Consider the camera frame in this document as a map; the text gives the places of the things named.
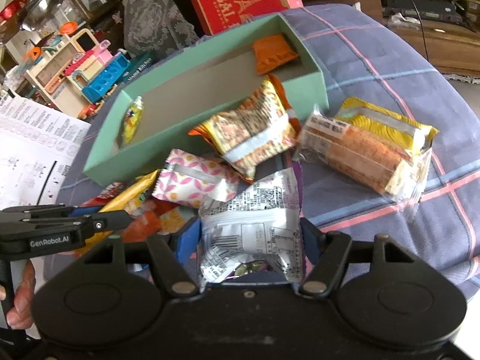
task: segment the mint green box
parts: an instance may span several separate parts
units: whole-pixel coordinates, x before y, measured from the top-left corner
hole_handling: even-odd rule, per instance
[[[323,74],[282,15],[271,15],[212,37],[152,69],[121,91],[95,140],[83,172],[100,185],[161,168],[171,149],[211,151],[187,133],[213,114],[235,109],[261,83],[251,45],[282,33],[300,58],[274,71],[300,120],[314,104],[328,108]],[[145,110],[135,137],[121,143],[123,119],[142,96]]]

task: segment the paper sheet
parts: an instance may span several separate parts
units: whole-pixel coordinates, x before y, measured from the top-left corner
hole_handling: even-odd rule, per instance
[[[32,100],[0,99],[0,210],[54,204],[90,124]]]

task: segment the human hand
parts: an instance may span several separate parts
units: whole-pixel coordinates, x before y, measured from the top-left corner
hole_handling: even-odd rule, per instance
[[[7,313],[7,323],[12,329],[23,330],[33,325],[30,304],[35,292],[35,284],[35,268],[32,262],[28,260],[23,270],[22,283],[15,293],[13,300],[14,308]],[[0,286],[0,300],[5,300],[5,297],[5,288]]]

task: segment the bed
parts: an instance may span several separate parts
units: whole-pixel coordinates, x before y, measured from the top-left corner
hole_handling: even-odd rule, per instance
[[[308,163],[302,165],[303,214],[321,231],[340,230],[357,240],[388,233],[471,298],[480,288],[476,277],[480,274],[478,118],[430,63],[361,12],[327,4],[283,14],[325,74],[330,114],[345,98],[356,96],[440,130],[413,222],[407,223],[397,205],[368,188]],[[59,203],[81,204],[102,190],[82,169],[112,103],[107,102],[93,121],[61,188]],[[348,276],[366,270],[368,266],[356,266]]]

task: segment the pink patterned snack wrapper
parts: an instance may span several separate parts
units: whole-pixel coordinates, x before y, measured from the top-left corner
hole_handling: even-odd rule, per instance
[[[206,197],[227,202],[235,197],[240,175],[228,166],[173,149],[152,196],[199,208]]]

